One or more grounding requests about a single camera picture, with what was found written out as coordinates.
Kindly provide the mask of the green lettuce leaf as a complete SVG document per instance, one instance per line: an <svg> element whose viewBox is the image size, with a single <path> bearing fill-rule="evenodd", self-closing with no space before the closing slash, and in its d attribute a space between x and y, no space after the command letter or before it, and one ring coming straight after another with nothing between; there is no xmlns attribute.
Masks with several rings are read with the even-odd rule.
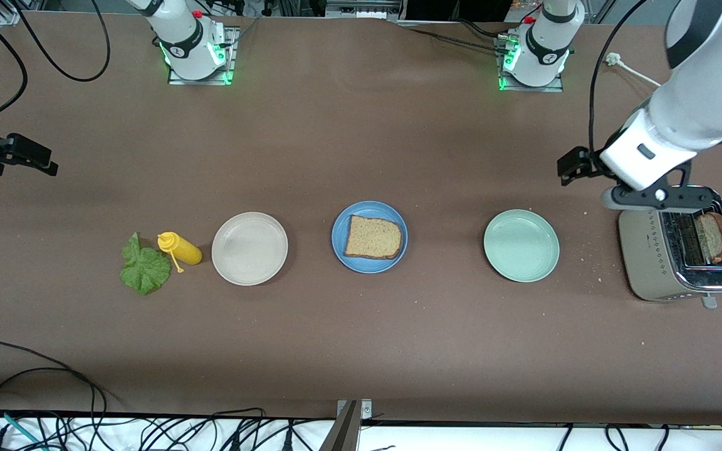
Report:
<svg viewBox="0 0 722 451"><path fill-rule="evenodd" d="M138 233L132 234L122 248L124 263L120 280L138 294L147 295L164 285L171 275L172 263L157 249L143 247Z"/></svg>

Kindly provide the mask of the yellow squeeze bottle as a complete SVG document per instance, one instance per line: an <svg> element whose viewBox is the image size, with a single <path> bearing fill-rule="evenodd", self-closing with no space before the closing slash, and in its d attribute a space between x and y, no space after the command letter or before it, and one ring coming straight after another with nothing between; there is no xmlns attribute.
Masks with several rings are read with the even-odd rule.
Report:
<svg viewBox="0 0 722 451"><path fill-rule="evenodd" d="M171 257L177 273L184 272L184 269L180 266L181 262L195 266L202 260L201 250L188 240L183 239L180 234L174 232L158 234L157 243L160 250Z"/></svg>

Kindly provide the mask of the brown bread slice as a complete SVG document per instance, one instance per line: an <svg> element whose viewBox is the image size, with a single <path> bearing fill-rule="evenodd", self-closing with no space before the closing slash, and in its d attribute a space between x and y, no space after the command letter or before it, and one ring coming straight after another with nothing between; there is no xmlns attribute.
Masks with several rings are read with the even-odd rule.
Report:
<svg viewBox="0 0 722 451"><path fill-rule="evenodd" d="M404 247L404 232L384 218L352 215L344 255L364 259L395 259Z"/></svg>
<svg viewBox="0 0 722 451"><path fill-rule="evenodd" d="M700 214L695 220L696 235L701 252L708 264L722 262L722 214L708 212Z"/></svg>

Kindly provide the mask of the mint green plate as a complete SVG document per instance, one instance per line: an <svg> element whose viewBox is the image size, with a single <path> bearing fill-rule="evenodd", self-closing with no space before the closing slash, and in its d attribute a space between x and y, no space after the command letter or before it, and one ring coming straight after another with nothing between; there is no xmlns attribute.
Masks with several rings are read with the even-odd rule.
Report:
<svg viewBox="0 0 722 451"><path fill-rule="evenodd" d="M560 258L560 243L553 226L527 209L496 214L485 227L483 249L496 272L519 283L544 279Z"/></svg>

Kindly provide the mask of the beige plate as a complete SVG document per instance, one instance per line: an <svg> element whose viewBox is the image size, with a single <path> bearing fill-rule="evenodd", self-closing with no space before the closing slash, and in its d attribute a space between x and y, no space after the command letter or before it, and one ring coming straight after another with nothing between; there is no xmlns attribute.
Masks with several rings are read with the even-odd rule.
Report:
<svg viewBox="0 0 722 451"><path fill-rule="evenodd" d="M229 218L211 244L217 273L237 286L263 284L281 271L288 257L288 237L269 214L248 212Z"/></svg>

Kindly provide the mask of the blue plate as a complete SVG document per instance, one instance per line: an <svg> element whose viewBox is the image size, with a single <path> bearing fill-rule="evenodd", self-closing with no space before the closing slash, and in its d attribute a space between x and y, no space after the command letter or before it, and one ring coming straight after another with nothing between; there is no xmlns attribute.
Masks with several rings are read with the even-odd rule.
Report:
<svg viewBox="0 0 722 451"><path fill-rule="evenodd" d="M344 255L344 249L347 242L350 217L352 215L372 217L372 218L384 218L390 222L395 222L404 232L404 247L395 259L390 260L375 260L375 259L364 259L363 257L347 257ZM338 215L336 221L333 223L332 236L333 253L336 254L339 261L343 263L347 268L352 269L357 273L362 274L378 274L387 271L392 268L399 259L404 256L405 249L409 243L409 231L405 224L404 218L392 207L383 202L374 202L373 200L366 200L366 202L357 202L350 205L341 214Z"/></svg>

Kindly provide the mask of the beige and chrome toaster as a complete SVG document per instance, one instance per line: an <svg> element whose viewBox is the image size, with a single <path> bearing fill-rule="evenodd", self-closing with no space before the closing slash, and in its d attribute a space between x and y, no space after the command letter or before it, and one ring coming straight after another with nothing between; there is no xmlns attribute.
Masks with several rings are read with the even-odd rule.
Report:
<svg viewBox="0 0 722 451"><path fill-rule="evenodd" d="M716 309L716 295L722 293L722 262L705 262L694 225L700 214L722 214L722 196L713 193L710 207L696 213L625 210L619 214L625 273L640 299L652 303L701 299L705 308Z"/></svg>

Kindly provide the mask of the grey metal box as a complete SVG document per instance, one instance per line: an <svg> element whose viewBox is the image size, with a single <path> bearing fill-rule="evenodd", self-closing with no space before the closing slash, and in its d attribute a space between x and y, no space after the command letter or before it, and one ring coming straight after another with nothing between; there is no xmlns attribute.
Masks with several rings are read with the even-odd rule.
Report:
<svg viewBox="0 0 722 451"><path fill-rule="evenodd" d="M401 0L326 0L326 18L382 18L397 20Z"/></svg>

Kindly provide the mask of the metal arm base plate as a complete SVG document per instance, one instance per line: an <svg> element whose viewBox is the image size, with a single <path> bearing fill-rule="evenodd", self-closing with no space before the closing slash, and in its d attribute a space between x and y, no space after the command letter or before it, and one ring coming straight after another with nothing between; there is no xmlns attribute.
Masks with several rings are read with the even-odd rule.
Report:
<svg viewBox="0 0 722 451"><path fill-rule="evenodd" d="M516 60L522 56L523 52L521 46L518 43L518 35L501 32L498 36L493 38L495 48L498 51L498 83L499 89L512 90L512 91L526 91L526 92L546 92L546 93L557 93L563 91L562 77L559 71L554 74L553 80L550 83L543 86L530 86L525 85L510 71L513 68Z"/></svg>
<svg viewBox="0 0 722 451"><path fill-rule="evenodd" d="M239 28L209 22L208 31L197 34L192 48L160 44L167 64L169 85L229 86L233 83L238 56Z"/></svg>

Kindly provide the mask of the metal table edge bracket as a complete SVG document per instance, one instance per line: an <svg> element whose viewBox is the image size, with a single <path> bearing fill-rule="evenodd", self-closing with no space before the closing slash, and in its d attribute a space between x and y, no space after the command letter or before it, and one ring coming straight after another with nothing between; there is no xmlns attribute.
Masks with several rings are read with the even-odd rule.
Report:
<svg viewBox="0 0 722 451"><path fill-rule="evenodd" d="M362 422L372 418L372 400L339 400L337 417L319 451L358 451Z"/></svg>

